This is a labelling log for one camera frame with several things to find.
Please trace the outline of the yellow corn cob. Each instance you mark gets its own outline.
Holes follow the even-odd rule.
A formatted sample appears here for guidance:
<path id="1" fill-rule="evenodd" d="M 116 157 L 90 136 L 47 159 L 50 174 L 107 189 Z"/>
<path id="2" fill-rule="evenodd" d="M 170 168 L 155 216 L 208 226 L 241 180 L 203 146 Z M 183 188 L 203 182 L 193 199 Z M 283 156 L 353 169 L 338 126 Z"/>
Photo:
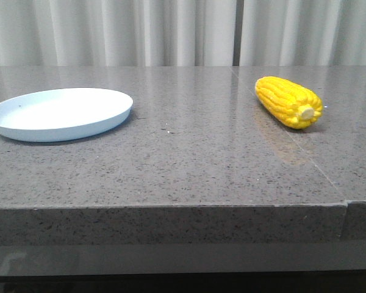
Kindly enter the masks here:
<path id="1" fill-rule="evenodd" d="M 266 110 L 292 129 L 308 128 L 323 114 L 316 93 L 287 79 L 264 76 L 256 81 L 255 92 Z"/>

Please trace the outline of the light blue round plate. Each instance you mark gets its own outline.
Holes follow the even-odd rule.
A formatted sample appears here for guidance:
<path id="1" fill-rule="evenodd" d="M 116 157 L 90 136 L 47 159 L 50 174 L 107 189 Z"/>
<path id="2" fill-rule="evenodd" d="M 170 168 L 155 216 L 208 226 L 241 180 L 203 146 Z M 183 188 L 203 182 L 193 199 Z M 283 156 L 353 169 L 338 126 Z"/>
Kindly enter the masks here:
<path id="1" fill-rule="evenodd" d="M 25 142 L 61 142 L 106 132 L 127 119 L 133 99 L 110 89 L 54 89 L 0 103 L 0 135 Z"/>

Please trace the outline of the white pleated curtain left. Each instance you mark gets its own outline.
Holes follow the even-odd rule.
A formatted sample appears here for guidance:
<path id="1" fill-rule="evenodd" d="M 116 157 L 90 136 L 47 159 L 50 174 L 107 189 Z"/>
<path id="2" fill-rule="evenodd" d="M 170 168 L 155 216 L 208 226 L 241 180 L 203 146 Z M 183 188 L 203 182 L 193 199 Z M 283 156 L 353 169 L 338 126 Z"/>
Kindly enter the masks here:
<path id="1" fill-rule="evenodd" d="M 0 66 L 230 66 L 237 1 L 0 1 Z"/>

